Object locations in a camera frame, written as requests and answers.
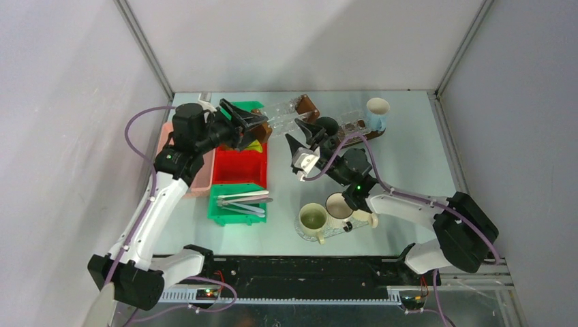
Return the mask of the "white ribbed mug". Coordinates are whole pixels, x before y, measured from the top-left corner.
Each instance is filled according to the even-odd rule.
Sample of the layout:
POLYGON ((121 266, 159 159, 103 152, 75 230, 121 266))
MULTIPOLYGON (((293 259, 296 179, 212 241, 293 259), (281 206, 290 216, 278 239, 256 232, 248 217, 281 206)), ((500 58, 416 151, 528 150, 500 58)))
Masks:
POLYGON ((350 232, 353 229, 351 218, 353 210, 348 206, 341 193, 333 193, 327 199, 325 208, 328 214, 327 224, 330 228, 350 232))

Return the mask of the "green mug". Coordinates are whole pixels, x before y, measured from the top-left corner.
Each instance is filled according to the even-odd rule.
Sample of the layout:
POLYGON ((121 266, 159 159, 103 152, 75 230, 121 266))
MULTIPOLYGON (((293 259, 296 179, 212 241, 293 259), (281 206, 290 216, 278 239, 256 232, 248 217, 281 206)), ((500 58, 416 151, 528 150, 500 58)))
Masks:
POLYGON ((299 211, 299 227, 304 235, 315 238, 320 245, 325 243, 322 231, 327 223, 327 212, 321 204, 309 203, 299 211))

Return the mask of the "black mug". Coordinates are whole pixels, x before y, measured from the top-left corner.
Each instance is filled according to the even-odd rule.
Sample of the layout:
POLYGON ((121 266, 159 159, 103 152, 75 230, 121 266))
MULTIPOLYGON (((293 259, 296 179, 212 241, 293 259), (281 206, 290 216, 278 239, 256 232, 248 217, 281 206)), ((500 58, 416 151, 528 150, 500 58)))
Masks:
POLYGON ((339 131, 339 124, 338 122, 329 117, 329 116, 321 116, 315 121, 315 125, 318 127, 322 127, 325 130, 325 133, 328 137, 335 137, 339 131))

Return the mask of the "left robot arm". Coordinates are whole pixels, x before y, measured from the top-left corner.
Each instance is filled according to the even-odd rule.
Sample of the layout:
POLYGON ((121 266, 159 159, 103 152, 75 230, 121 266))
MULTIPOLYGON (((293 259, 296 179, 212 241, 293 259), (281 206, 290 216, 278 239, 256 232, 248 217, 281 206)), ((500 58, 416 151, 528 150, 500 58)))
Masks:
POLYGON ((154 247, 181 198, 204 166, 204 156, 220 146, 236 151, 264 141, 259 129, 268 123, 260 112, 240 109, 226 99, 212 108, 187 103, 175 108, 172 132, 154 160, 148 160, 151 177, 137 209, 106 255, 93 255, 88 270, 100 290, 111 284, 113 300, 148 311, 173 285, 190 277, 208 283, 215 265, 211 251, 186 245, 164 258, 154 247))

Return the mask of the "cream mug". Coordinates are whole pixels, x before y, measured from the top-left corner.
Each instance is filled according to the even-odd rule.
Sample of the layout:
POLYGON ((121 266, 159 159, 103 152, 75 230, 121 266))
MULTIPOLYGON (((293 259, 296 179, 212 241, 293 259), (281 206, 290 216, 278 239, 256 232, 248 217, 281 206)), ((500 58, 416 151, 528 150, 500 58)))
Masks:
POLYGON ((371 228, 377 228, 379 224, 379 219, 377 214, 368 213, 366 211, 357 210, 352 213, 352 218, 357 221, 366 222, 371 228))

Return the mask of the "light blue mug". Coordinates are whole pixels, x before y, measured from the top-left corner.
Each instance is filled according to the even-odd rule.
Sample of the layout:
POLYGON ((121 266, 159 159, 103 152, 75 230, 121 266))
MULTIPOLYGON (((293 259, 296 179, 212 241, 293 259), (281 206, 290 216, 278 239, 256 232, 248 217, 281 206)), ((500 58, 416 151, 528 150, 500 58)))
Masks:
POLYGON ((381 97, 373 97, 366 103, 366 123, 372 131, 383 132, 386 129, 387 114, 390 103, 381 97))

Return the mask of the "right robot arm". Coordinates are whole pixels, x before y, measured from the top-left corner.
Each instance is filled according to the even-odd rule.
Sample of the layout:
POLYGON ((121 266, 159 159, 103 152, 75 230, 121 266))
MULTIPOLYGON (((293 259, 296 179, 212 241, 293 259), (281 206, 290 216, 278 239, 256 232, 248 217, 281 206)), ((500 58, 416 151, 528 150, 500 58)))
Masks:
POLYGON ((354 216, 374 219, 397 217, 434 233, 426 243, 408 245, 396 267, 397 278, 413 285, 425 273, 454 266, 476 273, 491 256, 499 261, 494 243, 499 231, 471 195, 457 191, 453 196, 427 196, 386 183, 366 137, 354 132, 337 137, 337 122, 321 117, 315 123, 294 121, 305 142, 286 134, 292 156, 291 168, 300 181, 327 176, 345 189, 326 198, 326 214, 348 229, 354 216))

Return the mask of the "clear acrylic holder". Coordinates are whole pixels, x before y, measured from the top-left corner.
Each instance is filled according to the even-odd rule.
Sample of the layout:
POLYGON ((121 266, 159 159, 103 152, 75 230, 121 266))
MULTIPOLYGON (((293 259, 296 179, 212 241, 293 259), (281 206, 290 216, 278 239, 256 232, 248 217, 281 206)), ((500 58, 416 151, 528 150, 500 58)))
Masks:
POLYGON ((337 122, 339 123, 338 135, 342 138, 356 132, 360 134, 371 132, 366 125, 364 113, 360 111, 343 113, 338 117, 337 122))

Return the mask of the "clear textured oval tray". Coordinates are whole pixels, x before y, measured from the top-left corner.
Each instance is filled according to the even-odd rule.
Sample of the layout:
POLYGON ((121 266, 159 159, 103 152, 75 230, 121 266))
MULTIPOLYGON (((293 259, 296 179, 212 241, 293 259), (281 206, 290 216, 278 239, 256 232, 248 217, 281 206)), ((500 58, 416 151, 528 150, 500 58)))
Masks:
MULTIPOLYGON (((368 225, 368 226, 370 227, 370 225, 369 225, 368 223, 362 222, 362 221, 357 221, 357 220, 355 220, 355 219, 353 219, 353 218, 351 218, 350 221, 351 221, 351 223, 353 224, 353 229, 352 229, 350 232, 352 232, 353 230, 355 230, 355 229, 357 229, 357 228, 362 228, 363 226, 366 226, 366 225, 368 225)), ((306 240, 306 241, 309 241, 309 242, 317 242, 317 240, 316 240, 315 238, 304 235, 304 233, 300 230, 300 227, 299 227, 299 218, 298 218, 298 217, 296 217, 296 218, 294 219, 294 229, 295 229, 296 233, 297 233, 303 240, 306 240)), ((326 239, 328 239, 328 238, 330 238, 330 237, 333 237, 333 236, 336 236, 336 235, 339 235, 339 234, 343 234, 343 233, 350 233, 350 232, 344 232, 343 230, 340 230, 340 229, 333 229, 333 228, 330 228, 330 227, 328 226, 328 224, 326 224, 326 225, 325 225, 325 228, 324 228, 323 231, 322 231, 322 234, 323 234, 324 239, 326 240, 326 239)))

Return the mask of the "clear holder with brown ends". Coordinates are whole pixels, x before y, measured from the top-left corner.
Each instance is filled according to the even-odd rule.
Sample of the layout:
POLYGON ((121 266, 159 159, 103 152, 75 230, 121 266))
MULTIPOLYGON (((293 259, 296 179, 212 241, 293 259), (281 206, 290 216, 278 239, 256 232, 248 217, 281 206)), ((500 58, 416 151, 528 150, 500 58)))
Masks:
POLYGON ((298 129, 294 122, 296 119, 314 123, 320 116, 319 109, 307 94, 299 95, 286 102, 257 108, 256 111, 268 117, 268 124, 272 129, 270 140, 298 129))

